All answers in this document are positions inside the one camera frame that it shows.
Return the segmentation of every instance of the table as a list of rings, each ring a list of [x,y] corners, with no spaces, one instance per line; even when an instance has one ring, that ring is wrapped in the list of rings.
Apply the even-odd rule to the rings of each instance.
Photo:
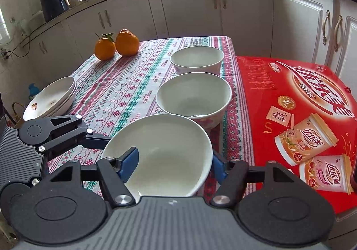
[[[155,101],[159,87],[176,75],[170,55],[189,46],[212,46],[224,52],[221,77],[232,87],[232,101],[223,121],[210,132],[214,149],[224,157],[239,158],[254,165],[252,136],[242,79],[230,38],[226,36],[189,37],[151,40],[140,43],[133,57],[115,54],[109,61],[92,55],[72,76],[78,88],[68,114],[81,114],[95,133],[113,136],[129,123],[144,116],[161,113]],[[102,151],[78,146],[49,162],[50,172],[71,159],[82,165],[95,164]],[[86,182],[85,188],[101,195],[97,182]],[[218,184],[210,173],[198,195],[206,199],[215,193]],[[247,186],[246,194],[255,190]]]

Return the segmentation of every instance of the white plate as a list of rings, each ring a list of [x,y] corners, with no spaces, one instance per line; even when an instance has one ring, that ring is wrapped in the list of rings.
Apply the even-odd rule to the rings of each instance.
[[[207,133],[182,116],[151,115],[130,123],[109,141],[102,157],[120,157],[132,146],[139,150],[139,164],[126,187],[136,202],[140,194],[192,196],[211,169]]]
[[[74,90],[69,95],[69,97],[65,100],[65,102],[46,117],[55,117],[55,116],[64,115],[67,112],[67,110],[71,107],[72,103],[74,102],[74,99],[76,98],[76,91],[77,91],[77,83],[74,86]]]
[[[65,77],[44,88],[25,109],[24,121],[42,118],[53,112],[72,93],[74,85],[73,77]]]

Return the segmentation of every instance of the green leaf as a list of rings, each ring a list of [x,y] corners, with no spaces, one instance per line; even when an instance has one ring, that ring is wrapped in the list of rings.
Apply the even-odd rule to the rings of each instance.
[[[108,33],[108,34],[102,34],[102,35],[100,36],[100,39],[108,38],[111,42],[115,42],[115,41],[113,40],[113,38],[112,38],[113,34],[114,34],[114,32],[113,32],[113,33]]]

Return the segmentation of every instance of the stack of plates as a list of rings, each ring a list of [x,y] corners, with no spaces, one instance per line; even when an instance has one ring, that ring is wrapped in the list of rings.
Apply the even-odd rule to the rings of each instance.
[[[77,83],[65,77],[44,88],[27,106],[24,121],[36,118],[62,116],[76,97]]]

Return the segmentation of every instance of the air fryer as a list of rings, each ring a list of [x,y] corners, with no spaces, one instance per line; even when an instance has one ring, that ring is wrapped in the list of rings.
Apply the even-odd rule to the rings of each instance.
[[[41,0],[41,6],[46,22],[68,10],[66,0]]]

